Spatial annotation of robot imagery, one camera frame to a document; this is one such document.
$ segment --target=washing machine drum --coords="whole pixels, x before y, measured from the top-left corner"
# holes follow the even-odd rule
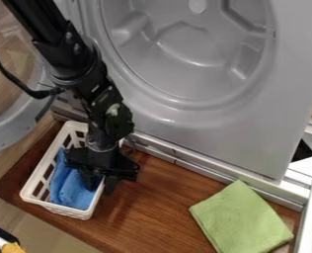
[[[80,3],[137,130],[283,176],[312,112],[312,0]]]

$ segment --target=robotic arm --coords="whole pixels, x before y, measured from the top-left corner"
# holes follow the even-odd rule
[[[40,99],[70,90],[89,117],[86,146],[65,150],[67,164],[79,169],[89,190],[96,187],[101,175],[106,176],[107,193],[121,179],[135,181],[139,166],[118,149],[118,141],[133,132],[132,113],[108,77],[100,52],[93,44],[85,43],[52,0],[3,2],[33,37],[33,44],[49,63],[50,78],[57,86],[43,94],[25,92]],[[1,64],[0,70],[15,82]]]

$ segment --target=yellow object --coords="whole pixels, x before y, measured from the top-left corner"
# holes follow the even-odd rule
[[[1,249],[1,253],[26,253],[26,251],[15,242],[5,244]]]

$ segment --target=microfiber cloth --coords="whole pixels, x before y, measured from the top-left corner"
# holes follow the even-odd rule
[[[50,180],[50,202],[58,205],[62,205],[59,198],[61,188],[66,181],[69,173],[72,171],[71,168],[65,166],[64,162],[64,149],[60,148],[57,153],[56,166],[53,175]]]
[[[218,253],[266,253],[293,238],[269,204],[242,181],[190,212]]]
[[[77,210],[87,210],[94,199],[95,192],[90,192],[85,188],[81,176],[77,170],[72,170],[68,175],[59,198],[62,204]]]
[[[50,201],[66,207],[86,210],[93,201],[95,193],[96,191],[90,192],[85,188],[78,170],[66,166],[64,149],[61,148],[50,181]]]

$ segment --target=screw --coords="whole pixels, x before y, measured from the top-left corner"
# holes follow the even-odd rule
[[[74,42],[74,36],[72,33],[68,32],[66,34],[66,41],[67,41],[67,43],[73,43]]]
[[[74,44],[74,54],[80,54],[82,52],[82,47],[79,43]]]

